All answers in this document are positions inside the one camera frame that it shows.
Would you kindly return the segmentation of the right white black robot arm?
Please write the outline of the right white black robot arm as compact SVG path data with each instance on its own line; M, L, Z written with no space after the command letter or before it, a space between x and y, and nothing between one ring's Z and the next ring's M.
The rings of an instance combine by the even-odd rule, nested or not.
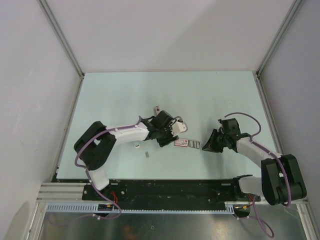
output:
M260 177L241 175L233 178L231 196L242 201L248 194L263 197L270 205L289 206L292 201L307 196L307 189L298 164L292 154L283 155L271 151L254 140L253 136L241 132L235 118L219 119L220 127L213 129L203 151L222 153L228 148L245 156L260 168Z

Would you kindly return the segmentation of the beige black stapler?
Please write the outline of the beige black stapler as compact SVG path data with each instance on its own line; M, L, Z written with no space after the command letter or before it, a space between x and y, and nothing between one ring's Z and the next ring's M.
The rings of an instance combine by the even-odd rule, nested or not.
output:
M160 107L157 105L154 107L154 115L157 116L160 113L161 109Z

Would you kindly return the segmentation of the red white staple box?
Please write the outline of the red white staple box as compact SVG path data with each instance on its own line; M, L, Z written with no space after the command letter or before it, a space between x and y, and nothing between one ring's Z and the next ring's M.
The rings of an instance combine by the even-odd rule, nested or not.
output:
M174 141L174 146L183 147L183 148L199 149L200 144L201 143L197 140L190 140L190 139L184 139L184 138L180 138Z

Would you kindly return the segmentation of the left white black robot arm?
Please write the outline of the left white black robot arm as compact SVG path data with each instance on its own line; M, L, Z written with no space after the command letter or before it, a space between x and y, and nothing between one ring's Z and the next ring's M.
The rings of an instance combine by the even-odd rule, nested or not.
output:
M110 180L104 165L114 147L126 143L156 140L162 148L179 139L179 134L188 130L180 116L172 117L162 110L156 116L139 117L131 125L107 128L95 121L76 141L74 164L84 169L89 182L94 186L93 194L100 200L110 196Z

